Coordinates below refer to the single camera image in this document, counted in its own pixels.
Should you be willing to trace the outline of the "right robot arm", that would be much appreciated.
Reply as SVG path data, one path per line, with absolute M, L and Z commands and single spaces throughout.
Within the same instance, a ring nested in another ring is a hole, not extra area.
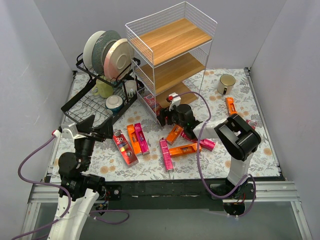
M 220 121 L 195 118 L 188 104 L 180 104 L 159 111 L 157 120 L 161 126 L 177 124 L 183 128 L 186 136 L 199 145 L 201 140 L 218 139 L 230 155 L 230 169 L 225 183 L 209 188 L 206 184 L 197 157 L 199 175 L 207 192 L 216 199 L 237 199 L 245 192 L 251 159 L 261 143 L 260 135 L 237 113 Z

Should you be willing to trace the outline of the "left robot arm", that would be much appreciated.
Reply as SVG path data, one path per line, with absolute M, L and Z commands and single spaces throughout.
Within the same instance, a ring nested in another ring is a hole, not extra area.
M 93 126 L 95 115 L 79 123 L 64 123 L 52 134 L 72 139 L 74 152 L 64 152 L 58 159 L 61 188 L 49 240 L 78 240 L 96 200 L 106 196 L 104 177 L 86 174 L 96 142 L 113 137 L 113 117 Z

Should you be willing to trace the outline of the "red 3D toothpaste box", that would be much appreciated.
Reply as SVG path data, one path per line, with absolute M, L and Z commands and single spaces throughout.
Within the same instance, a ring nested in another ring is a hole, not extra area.
M 139 162 L 134 150 L 130 146 L 121 130 L 116 130 L 113 133 L 113 141 L 128 167 L 131 167 Z
M 156 116 L 159 116 L 162 109 L 161 105 L 156 101 L 155 96 L 152 93 L 144 92 L 141 94 L 144 102 L 152 109 Z
M 254 130 L 256 129 L 257 127 L 257 122 L 256 121 L 252 121 L 250 119 L 247 119 L 246 122 L 248 123 L 248 125 L 250 125 Z

